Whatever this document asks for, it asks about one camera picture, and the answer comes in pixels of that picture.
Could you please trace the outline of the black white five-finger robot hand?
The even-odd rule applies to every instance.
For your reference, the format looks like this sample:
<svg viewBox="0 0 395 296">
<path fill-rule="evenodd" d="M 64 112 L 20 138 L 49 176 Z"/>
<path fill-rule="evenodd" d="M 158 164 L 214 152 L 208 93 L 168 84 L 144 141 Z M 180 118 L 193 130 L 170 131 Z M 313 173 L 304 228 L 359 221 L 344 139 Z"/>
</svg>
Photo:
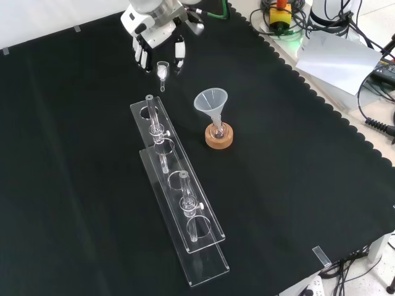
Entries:
<svg viewBox="0 0 395 296">
<path fill-rule="evenodd" d="M 121 22 L 133 38 L 135 60 L 144 71 L 152 70 L 152 50 L 171 37 L 177 23 L 187 19 L 180 1 L 130 1 Z"/>
</svg>

